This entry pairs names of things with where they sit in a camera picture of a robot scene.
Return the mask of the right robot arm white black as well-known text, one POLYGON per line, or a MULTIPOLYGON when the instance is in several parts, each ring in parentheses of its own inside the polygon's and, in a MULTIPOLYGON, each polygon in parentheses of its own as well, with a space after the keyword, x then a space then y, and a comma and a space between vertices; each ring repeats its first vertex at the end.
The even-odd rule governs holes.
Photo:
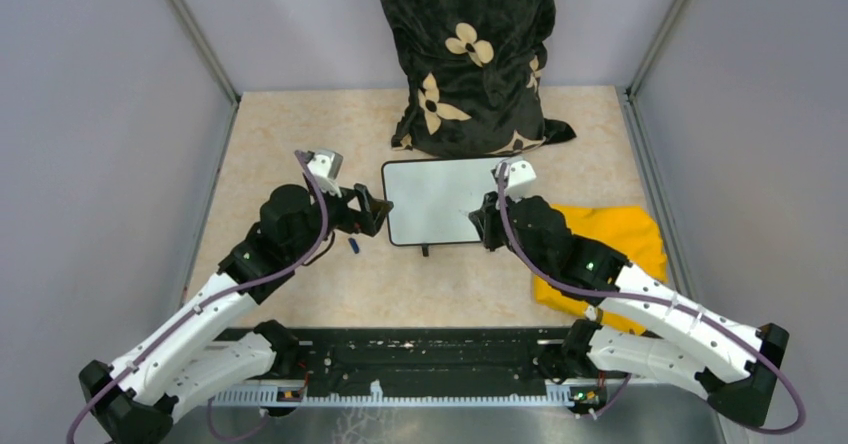
POLYGON ((686 390, 725 418, 762 433, 788 332, 774 324, 736 322, 653 278, 613 247, 574 233, 543 198, 514 201, 496 192, 468 216, 484 247, 508 248, 562 294, 630 319, 646 335, 581 320, 563 349, 576 376, 618 371, 686 390))

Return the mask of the white whiteboard black frame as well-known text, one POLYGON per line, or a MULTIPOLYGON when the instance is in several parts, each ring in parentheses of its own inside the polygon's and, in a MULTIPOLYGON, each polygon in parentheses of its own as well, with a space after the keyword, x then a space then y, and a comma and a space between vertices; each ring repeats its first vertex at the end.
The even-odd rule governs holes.
POLYGON ((397 247, 478 243, 468 214, 496 191, 492 174, 506 157, 388 161, 382 165, 384 199, 394 208, 388 235, 397 247))

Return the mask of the blue marker cap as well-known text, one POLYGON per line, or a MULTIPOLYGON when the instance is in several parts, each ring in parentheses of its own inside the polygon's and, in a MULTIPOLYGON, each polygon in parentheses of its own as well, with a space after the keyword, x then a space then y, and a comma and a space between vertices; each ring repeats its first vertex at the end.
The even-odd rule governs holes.
POLYGON ((354 254, 359 254, 361 252, 361 247, 360 247, 358 241, 355 238, 350 237, 348 239, 348 242, 349 242, 351 250, 354 254))

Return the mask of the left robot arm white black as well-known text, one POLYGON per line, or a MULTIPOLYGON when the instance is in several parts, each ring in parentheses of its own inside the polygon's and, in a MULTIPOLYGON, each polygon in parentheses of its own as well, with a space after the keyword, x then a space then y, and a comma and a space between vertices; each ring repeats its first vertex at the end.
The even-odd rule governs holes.
POLYGON ((174 424, 216 394, 249 378, 301 378, 305 353, 275 320, 223 348, 211 343, 294 276, 336 231, 375 236, 393 208, 366 186, 314 194, 287 184, 201 290, 159 329, 110 363, 79 373, 88 410, 115 443, 159 443, 174 424))

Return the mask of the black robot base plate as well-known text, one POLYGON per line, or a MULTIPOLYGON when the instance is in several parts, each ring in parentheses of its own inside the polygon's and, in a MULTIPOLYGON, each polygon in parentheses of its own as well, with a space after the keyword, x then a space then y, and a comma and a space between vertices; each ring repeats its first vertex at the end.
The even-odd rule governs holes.
POLYGON ((549 383, 601 372, 565 346, 567 327, 294 328, 299 347, 269 379, 303 380, 309 397, 540 396, 549 383))

